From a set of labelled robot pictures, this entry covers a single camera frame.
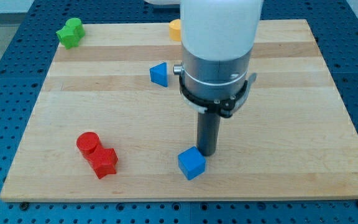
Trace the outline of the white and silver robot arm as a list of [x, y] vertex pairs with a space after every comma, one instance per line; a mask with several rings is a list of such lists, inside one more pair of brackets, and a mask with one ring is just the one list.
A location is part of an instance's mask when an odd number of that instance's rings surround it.
[[262, 0], [182, 0], [180, 91], [200, 114], [231, 117], [245, 102]]

